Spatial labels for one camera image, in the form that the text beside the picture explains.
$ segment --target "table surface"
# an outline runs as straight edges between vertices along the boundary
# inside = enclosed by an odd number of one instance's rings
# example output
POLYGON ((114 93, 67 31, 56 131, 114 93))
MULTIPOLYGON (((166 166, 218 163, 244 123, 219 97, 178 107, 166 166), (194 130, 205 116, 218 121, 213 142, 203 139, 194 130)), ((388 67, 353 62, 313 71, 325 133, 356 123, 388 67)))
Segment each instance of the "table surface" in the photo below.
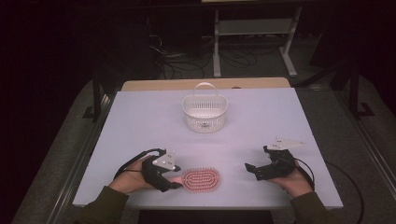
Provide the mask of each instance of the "table surface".
MULTIPOLYGON (((163 81, 125 83, 114 101, 104 129, 92 153, 89 166, 80 183, 73 204, 93 201, 119 167, 138 153, 151 148, 167 148, 176 152, 178 173, 191 168, 213 167, 220 173, 219 187, 208 193, 190 193, 185 189, 141 190, 131 195, 126 208, 138 209, 278 209, 289 207, 290 197, 278 186, 257 181, 248 173, 245 162, 263 166, 271 161, 262 147, 277 137, 306 142, 290 150, 314 171, 319 198, 328 208, 343 204, 320 155, 314 135, 301 108, 297 94, 289 84, 284 88, 259 88, 268 81, 283 78, 233 78, 209 80, 228 100, 226 123, 216 133, 195 133, 184 120, 182 100, 196 84, 207 79, 187 82, 168 81, 166 91, 130 91, 136 83, 158 85, 163 81), (253 83, 253 89, 247 83, 253 83), (244 89, 223 89, 234 86, 244 89)), ((201 90, 211 94, 213 90, 201 90)))

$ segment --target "sleeve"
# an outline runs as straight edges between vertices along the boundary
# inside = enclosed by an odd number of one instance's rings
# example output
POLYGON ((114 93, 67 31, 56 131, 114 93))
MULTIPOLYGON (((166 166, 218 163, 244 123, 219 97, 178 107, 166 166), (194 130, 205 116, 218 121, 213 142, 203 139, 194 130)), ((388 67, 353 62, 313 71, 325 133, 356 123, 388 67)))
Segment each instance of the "sleeve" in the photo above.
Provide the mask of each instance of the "sleeve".
POLYGON ((120 223, 129 196, 103 187, 97 199, 82 208, 74 224, 120 223))
POLYGON ((341 219, 327 210, 315 192, 304 194, 290 201, 296 216, 296 223, 339 224, 341 219))

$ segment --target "plastic basket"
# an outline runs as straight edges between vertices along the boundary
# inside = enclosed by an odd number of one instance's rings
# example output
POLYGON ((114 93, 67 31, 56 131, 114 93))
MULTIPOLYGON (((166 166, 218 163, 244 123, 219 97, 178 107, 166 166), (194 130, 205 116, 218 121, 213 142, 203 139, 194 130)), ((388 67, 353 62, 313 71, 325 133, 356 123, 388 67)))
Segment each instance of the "plastic basket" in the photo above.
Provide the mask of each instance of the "plastic basket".
POLYGON ((197 133, 214 133, 224 125, 227 99, 218 94, 214 85, 201 82, 195 86, 192 95, 184 98, 183 109, 191 130, 197 133), (195 91, 202 86, 212 87, 215 94, 196 94, 195 91))

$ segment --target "brush bristle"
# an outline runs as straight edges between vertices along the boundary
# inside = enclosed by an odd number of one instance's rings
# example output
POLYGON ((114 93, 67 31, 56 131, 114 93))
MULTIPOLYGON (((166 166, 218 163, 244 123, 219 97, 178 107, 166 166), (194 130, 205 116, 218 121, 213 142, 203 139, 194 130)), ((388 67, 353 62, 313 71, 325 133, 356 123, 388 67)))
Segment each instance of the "brush bristle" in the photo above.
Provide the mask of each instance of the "brush bristle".
POLYGON ((214 168, 196 168, 188 170, 181 179, 190 192, 208 192, 219 186, 220 176, 214 168))

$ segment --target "black cable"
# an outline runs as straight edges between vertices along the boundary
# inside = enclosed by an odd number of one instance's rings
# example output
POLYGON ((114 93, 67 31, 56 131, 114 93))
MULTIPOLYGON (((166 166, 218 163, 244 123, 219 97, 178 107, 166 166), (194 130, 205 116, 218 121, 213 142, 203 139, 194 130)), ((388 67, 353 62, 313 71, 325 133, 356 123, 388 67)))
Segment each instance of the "black cable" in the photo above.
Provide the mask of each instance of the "black cable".
POLYGON ((358 219, 358 221, 356 223, 360 224, 361 221, 363 220, 363 216, 364 216, 364 200, 363 200, 363 195, 361 193, 361 190, 359 189, 359 187, 356 184, 356 182, 352 179, 352 177, 350 177, 350 175, 348 175, 344 170, 342 170, 340 167, 334 165, 333 163, 331 163, 329 161, 324 161, 324 162, 326 162, 326 164, 329 164, 330 166, 334 167, 335 169, 337 169, 338 171, 343 173, 349 179, 349 181, 353 184, 353 186, 355 187, 355 190, 358 192, 359 198, 361 200, 361 213, 360 213, 359 219, 358 219))
POLYGON ((297 159, 297 158, 294 158, 294 159, 297 160, 297 161, 302 162, 302 163, 309 169, 309 171, 311 172, 311 175, 312 175, 312 182, 314 182, 314 184, 315 184, 315 176, 314 176, 314 172, 312 171, 311 167, 309 167, 309 165, 306 164, 306 163, 305 163, 304 161, 302 161, 302 160, 299 160, 299 159, 297 159))

